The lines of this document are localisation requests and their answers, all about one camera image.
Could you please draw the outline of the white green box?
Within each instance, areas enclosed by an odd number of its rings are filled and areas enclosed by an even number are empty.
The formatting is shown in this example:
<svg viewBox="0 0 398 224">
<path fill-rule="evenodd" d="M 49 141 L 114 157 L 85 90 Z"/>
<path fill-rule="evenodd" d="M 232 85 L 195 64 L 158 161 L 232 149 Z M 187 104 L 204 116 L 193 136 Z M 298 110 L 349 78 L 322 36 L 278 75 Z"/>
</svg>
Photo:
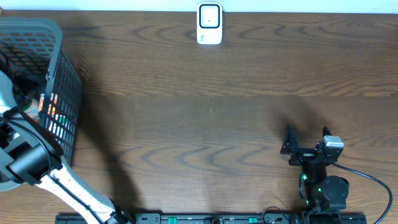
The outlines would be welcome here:
<svg viewBox="0 0 398 224">
<path fill-rule="evenodd" d="M 46 129 L 54 134 L 58 139 L 69 141 L 74 134 L 73 123 L 64 115 L 53 115 L 47 120 Z"/>
</svg>

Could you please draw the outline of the orange small carton box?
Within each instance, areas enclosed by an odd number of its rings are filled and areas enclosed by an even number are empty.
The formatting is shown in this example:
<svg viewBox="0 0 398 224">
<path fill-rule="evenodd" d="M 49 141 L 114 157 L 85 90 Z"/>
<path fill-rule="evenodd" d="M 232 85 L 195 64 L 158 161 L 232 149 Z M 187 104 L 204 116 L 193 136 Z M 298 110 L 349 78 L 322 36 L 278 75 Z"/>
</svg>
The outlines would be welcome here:
<svg viewBox="0 0 398 224">
<path fill-rule="evenodd" d="M 43 109 L 44 99 L 45 99 L 45 94 L 42 93 L 42 94 L 40 95 L 40 100 L 39 100 L 39 111 L 40 111 L 40 112 L 44 110 L 44 109 Z M 55 116 L 55 114 L 56 114 L 56 107 L 55 107 L 55 105 L 57 104 L 57 101 L 58 101 L 58 95 L 52 93 L 51 96 L 50 96 L 50 101 L 51 101 L 51 103 L 49 104 L 49 108 L 48 108 L 48 110 L 47 110 L 47 114 L 49 114 L 49 115 L 51 115 L 51 116 Z"/>
</svg>

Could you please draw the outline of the green lid jar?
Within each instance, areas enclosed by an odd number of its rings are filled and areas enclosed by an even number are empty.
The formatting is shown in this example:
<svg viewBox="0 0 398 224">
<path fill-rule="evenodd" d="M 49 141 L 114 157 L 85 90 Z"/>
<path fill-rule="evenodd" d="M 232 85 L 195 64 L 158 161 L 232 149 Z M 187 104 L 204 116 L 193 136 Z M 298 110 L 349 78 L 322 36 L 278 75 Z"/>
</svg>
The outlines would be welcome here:
<svg viewBox="0 0 398 224">
<path fill-rule="evenodd" d="M 39 101 L 36 99 L 27 100 L 21 105 L 21 110 L 34 121 L 39 121 Z"/>
</svg>

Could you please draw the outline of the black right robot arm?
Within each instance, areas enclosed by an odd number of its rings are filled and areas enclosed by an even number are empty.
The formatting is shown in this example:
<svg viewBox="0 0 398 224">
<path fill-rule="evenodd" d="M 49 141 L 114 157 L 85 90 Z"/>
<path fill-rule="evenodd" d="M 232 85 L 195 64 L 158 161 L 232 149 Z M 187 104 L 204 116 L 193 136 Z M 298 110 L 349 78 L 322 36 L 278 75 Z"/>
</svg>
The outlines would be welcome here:
<svg viewBox="0 0 398 224">
<path fill-rule="evenodd" d="M 287 126 L 280 153 L 290 156 L 289 165 L 300 166 L 300 186 L 308 206 L 315 212 L 332 212 L 346 208 L 349 183 L 346 179 L 328 175 L 326 167 L 335 163 L 343 152 L 344 143 L 323 128 L 322 139 L 313 148 L 300 147 L 292 125 Z"/>
</svg>

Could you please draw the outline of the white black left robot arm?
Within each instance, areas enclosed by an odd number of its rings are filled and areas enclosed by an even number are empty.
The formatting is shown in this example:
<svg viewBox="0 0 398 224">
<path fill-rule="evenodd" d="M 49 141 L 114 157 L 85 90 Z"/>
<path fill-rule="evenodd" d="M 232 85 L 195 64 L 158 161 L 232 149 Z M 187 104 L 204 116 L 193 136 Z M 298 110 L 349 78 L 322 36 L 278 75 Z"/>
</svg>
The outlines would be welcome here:
<svg viewBox="0 0 398 224">
<path fill-rule="evenodd" d="M 14 84 L 1 74 L 1 124 L 18 137 L 9 142 L 1 133 L 1 173 L 17 184 L 28 183 L 47 190 L 78 212 L 87 223 L 135 223 L 107 196 L 77 175 L 51 133 L 17 107 Z"/>
</svg>

